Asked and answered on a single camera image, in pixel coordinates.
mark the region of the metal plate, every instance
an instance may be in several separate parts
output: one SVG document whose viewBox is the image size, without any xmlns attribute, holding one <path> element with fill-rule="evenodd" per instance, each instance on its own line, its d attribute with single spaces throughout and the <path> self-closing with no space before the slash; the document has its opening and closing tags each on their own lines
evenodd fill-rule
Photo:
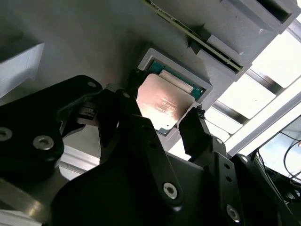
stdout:
<svg viewBox="0 0 301 226">
<path fill-rule="evenodd" d="M 193 102 L 192 96 L 156 74 L 149 74 L 137 98 L 142 116 L 149 118 L 156 130 L 171 129 Z"/>
</svg>

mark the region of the window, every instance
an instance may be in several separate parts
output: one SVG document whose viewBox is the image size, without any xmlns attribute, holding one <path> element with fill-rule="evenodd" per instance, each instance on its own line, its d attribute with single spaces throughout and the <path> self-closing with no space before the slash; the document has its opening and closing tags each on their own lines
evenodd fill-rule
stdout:
<svg viewBox="0 0 301 226">
<path fill-rule="evenodd" d="M 218 100 L 250 119 L 274 98 L 275 94 L 244 74 Z"/>
<path fill-rule="evenodd" d="M 286 88 L 301 75 L 300 59 L 300 43 L 284 31 L 259 54 L 251 69 Z"/>
</svg>

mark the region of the black cable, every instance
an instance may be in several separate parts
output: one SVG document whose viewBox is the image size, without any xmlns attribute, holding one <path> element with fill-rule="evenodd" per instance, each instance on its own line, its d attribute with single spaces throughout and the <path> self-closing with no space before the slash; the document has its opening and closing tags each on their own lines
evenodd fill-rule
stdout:
<svg viewBox="0 0 301 226">
<path fill-rule="evenodd" d="M 279 132 L 279 133 L 281 133 L 281 134 L 283 134 L 283 135 L 285 135 L 285 136 L 289 137 L 290 139 L 293 139 L 293 140 L 296 140 L 296 141 L 300 141 L 300 140 L 298 140 L 298 139 L 296 139 L 296 138 L 293 138 L 293 137 L 291 137 L 291 136 L 287 135 L 287 134 L 286 134 L 286 133 L 284 133 L 284 132 Z"/>
<path fill-rule="evenodd" d="M 292 174 L 290 171 L 288 171 L 288 169 L 287 169 L 287 166 L 286 166 L 286 157 L 287 157 L 287 154 L 289 153 L 289 151 L 291 150 L 291 148 L 292 147 L 294 147 L 297 143 L 299 143 L 300 141 L 298 140 L 297 142 L 295 142 L 295 143 L 293 143 L 288 149 L 287 149 L 287 151 L 286 151 L 286 153 L 284 154 L 284 157 L 283 157 L 283 164 L 284 164 L 284 168 L 285 168 L 285 170 L 289 173 L 289 175 L 291 175 L 291 176 L 295 176 L 294 174 Z"/>
<path fill-rule="evenodd" d="M 294 186 L 297 186 L 297 187 L 301 187 L 301 184 L 297 185 L 297 184 L 293 183 L 293 179 L 296 178 L 297 176 L 299 176 L 299 174 L 301 174 L 301 170 L 290 178 L 291 185 L 294 185 Z"/>
<path fill-rule="evenodd" d="M 276 186 L 274 185 L 272 179 L 269 177 L 268 173 L 267 173 L 267 168 L 265 167 L 265 164 L 264 164 L 264 161 L 263 161 L 263 158 L 262 156 L 260 155 L 259 153 L 259 148 L 257 149 L 257 153 L 258 153 L 258 157 L 259 157 L 259 160 L 261 161 L 262 165 L 263 165 L 263 168 L 264 168 L 264 172 L 268 178 L 268 180 L 270 181 L 271 185 L 273 186 L 273 188 L 275 189 L 276 193 L 278 194 L 278 196 L 280 197 L 280 199 L 285 203 L 282 195 L 280 194 L 280 192 L 278 191 L 278 189 L 276 188 Z"/>
</svg>

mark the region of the screw hole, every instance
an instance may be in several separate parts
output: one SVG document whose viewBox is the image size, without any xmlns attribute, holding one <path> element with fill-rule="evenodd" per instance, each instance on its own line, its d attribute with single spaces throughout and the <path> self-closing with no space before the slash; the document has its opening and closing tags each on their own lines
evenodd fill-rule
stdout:
<svg viewBox="0 0 301 226">
<path fill-rule="evenodd" d="M 148 126 L 142 126 L 142 128 L 145 130 L 145 131 L 149 131 L 150 128 Z"/>
<path fill-rule="evenodd" d="M 155 143 L 150 143 L 150 147 L 151 147 L 151 148 L 156 148 L 157 145 L 156 145 Z"/>
<path fill-rule="evenodd" d="M 227 181 L 229 181 L 229 182 L 232 182 L 232 179 L 231 179 L 231 177 L 229 177 L 229 176 L 226 176 L 226 179 L 227 179 Z"/>
</svg>

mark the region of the silver bolt head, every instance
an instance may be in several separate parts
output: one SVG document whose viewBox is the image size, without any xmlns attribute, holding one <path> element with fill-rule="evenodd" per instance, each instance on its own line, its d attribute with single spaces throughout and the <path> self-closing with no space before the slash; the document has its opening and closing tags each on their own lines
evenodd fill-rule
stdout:
<svg viewBox="0 0 301 226">
<path fill-rule="evenodd" d="M 237 213 L 236 209 L 234 209 L 232 206 L 227 205 L 227 214 L 229 217 L 234 220 L 234 222 L 239 223 L 240 222 L 240 217 L 239 214 Z"/>
<path fill-rule="evenodd" d="M 0 141 L 7 141 L 11 139 L 13 136 L 13 132 L 6 128 L 6 127 L 0 127 Z"/>
<path fill-rule="evenodd" d="M 241 159 L 243 160 L 243 161 L 245 161 L 245 162 L 248 162 L 248 159 L 245 157 L 245 156 L 240 156 L 241 157 Z"/>
<path fill-rule="evenodd" d="M 36 149 L 47 151 L 51 149 L 55 143 L 51 137 L 43 135 L 34 138 L 32 144 Z"/>
<path fill-rule="evenodd" d="M 222 142 L 221 139 L 219 139 L 218 137 L 216 137 L 215 139 L 216 139 L 216 141 L 217 141 L 220 145 L 222 145 L 223 142 Z"/>
<path fill-rule="evenodd" d="M 89 86 L 91 86 L 91 87 L 93 87 L 93 88 L 95 88 L 95 87 L 96 87 L 96 84 L 95 84 L 94 82 L 91 82 L 91 81 L 90 81 L 90 82 L 88 82 L 88 85 L 89 85 Z"/>
<path fill-rule="evenodd" d="M 176 197 L 178 196 L 178 191 L 175 188 L 175 186 L 171 183 L 164 183 L 163 184 L 163 191 L 165 192 L 165 194 L 170 198 L 170 199 L 176 199 Z"/>
</svg>

